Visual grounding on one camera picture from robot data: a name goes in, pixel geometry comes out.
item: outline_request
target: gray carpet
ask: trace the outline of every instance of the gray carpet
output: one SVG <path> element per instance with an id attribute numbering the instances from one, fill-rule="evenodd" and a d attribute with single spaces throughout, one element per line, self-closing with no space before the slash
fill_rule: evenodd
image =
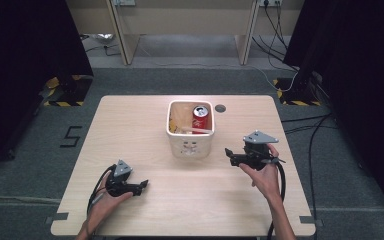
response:
<path id="1" fill-rule="evenodd" d="M 0 239 L 72 239 L 52 236 L 47 218 L 57 211 L 93 115 L 105 95 L 270 95 L 281 120 L 330 112 L 326 106 L 280 104 L 275 90 L 257 70 L 113 68 L 94 69 L 94 73 L 83 106 L 40 107 L 14 149 L 16 158 L 0 162 Z M 280 70 L 266 73 L 270 81 L 293 76 Z M 284 122 L 283 126 L 287 131 L 313 126 L 319 120 Z M 64 139 L 69 126 L 82 127 L 72 130 L 80 140 L 77 147 L 60 148 L 73 143 Z M 313 131 L 287 134 L 311 209 L 308 150 Z M 312 145 L 316 214 L 323 223 L 318 227 L 318 239 L 384 239 L 384 196 L 356 159 L 334 117 L 328 118 Z"/>

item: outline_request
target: forearm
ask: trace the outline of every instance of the forearm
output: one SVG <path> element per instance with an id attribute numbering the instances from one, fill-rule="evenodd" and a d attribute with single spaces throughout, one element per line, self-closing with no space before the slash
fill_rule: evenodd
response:
<path id="1" fill-rule="evenodd" d="M 268 199 L 268 203 L 273 218 L 274 229 L 276 231 L 276 239 L 296 239 L 280 196 Z"/>
<path id="2" fill-rule="evenodd" d="M 86 219 L 79 233 L 77 234 L 76 240 L 88 240 L 91 239 L 93 232 L 98 228 L 99 222 L 91 219 Z"/>

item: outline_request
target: power outlet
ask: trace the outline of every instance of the power outlet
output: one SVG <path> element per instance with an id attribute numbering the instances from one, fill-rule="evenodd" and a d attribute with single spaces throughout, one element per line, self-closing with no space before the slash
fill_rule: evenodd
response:
<path id="1" fill-rule="evenodd" d="M 264 1 L 265 0 L 260 0 L 260 7 L 264 7 Z M 267 7 L 277 7 L 277 6 L 282 6 L 282 0 L 267 0 L 269 2 L 269 5 Z"/>

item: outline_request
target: red soda can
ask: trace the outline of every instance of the red soda can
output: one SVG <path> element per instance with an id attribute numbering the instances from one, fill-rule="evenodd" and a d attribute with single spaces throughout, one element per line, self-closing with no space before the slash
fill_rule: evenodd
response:
<path id="1" fill-rule="evenodd" d="M 208 121 L 208 109 L 199 105 L 193 109 L 192 128 L 206 129 Z M 193 134 L 202 134 L 202 132 L 193 131 Z"/>

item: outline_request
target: white plastic bin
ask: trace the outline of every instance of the white plastic bin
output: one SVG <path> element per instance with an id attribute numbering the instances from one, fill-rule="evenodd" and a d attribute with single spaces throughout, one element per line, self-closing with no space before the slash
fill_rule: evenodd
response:
<path id="1" fill-rule="evenodd" d="M 203 105 L 208 109 L 207 133 L 192 134 L 193 109 Z M 204 158 L 211 152 L 214 129 L 213 106 L 206 101 L 175 100 L 170 102 L 166 131 L 171 151 L 178 158 Z"/>

